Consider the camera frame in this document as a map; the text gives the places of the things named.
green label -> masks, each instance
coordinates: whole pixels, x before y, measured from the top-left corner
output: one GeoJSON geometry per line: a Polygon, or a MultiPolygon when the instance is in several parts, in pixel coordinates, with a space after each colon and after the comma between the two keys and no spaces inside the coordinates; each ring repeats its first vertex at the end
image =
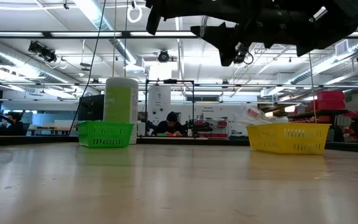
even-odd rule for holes
{"type": "Polygon", "coordinates": [[[104,121],[130,123],[131,88],[106,88],[104,95],[104,121]]]}

green basket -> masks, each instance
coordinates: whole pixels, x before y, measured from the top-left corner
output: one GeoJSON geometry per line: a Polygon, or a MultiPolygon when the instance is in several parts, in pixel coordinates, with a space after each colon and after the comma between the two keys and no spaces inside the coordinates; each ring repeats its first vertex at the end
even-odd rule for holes
{"type": "Polygon", "coordinates": [[[80,145],[92,148],[127,147],[133,127],[134,124],[83,121],[78,123],[78,139],[80,145]]]}

person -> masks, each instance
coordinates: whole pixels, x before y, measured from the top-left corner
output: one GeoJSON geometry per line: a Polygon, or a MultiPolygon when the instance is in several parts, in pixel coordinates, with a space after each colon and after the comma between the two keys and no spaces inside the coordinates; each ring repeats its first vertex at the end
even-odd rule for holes
{"type": "Polygon", "coordinates": [[[178,122],[177,115],[172,111],[168,114],[166,121],[161,121],[152,132],[152,135],[157,134],[176,134],[177,137],[182,137],[186,134],[186,130],[178,122]]]}
{"type": "Polygon", "coordinates": [[[2,121],[0,127],[0,135],[2,136],[22,136],[24,132],[23,122],[21,122],[22,115],[16,112],[10,112],[8,118],[13,121],[13,123],[7,127],[7,122],[2,121]]]}

yellow basket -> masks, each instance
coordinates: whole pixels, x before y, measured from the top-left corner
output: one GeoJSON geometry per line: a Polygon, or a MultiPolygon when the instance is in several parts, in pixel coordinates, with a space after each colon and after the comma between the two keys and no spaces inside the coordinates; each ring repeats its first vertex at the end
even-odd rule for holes
{"type": "Polygon", "coordinates": [[[279,154],[324,153],[330,124],[277,123],[247,126],[251,148],[279,154]]]}

black hat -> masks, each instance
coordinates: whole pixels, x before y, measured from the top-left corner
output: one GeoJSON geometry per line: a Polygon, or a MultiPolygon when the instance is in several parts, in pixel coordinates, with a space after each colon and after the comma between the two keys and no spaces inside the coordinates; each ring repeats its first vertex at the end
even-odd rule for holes
{"type": "Polygon", "coordinates": [[[167,121],[177,122],[177,121],[178,121],[178,117],[177,117],[177,115],[172,111],[171,113],[168,114],[168,116],[167,116],[167,121]]]}

